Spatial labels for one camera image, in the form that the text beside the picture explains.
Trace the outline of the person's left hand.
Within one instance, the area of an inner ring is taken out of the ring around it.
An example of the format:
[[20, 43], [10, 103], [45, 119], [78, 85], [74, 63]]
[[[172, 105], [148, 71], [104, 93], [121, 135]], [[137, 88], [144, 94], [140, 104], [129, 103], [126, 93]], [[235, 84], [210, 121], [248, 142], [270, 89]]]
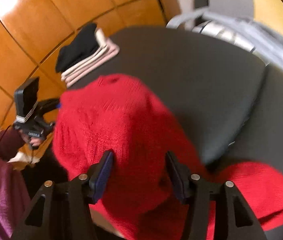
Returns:
[[24, 134], [22, 130], [19, 130], [20, 136], [22, 139], [33, 149], [36, 150], [39, 146], [43, 143], [41, 138], [37, 137], [29, 137], [28, 135]]

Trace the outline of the maroon sleeve forearm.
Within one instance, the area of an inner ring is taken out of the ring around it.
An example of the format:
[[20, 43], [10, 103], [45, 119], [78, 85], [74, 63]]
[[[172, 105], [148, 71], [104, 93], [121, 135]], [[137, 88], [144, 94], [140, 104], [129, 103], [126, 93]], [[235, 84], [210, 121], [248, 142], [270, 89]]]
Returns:
[[0, 132], [0, 239], [10, 239], [30, 204], [22, 174], [9, 163], [24, 144], [18, 131]]

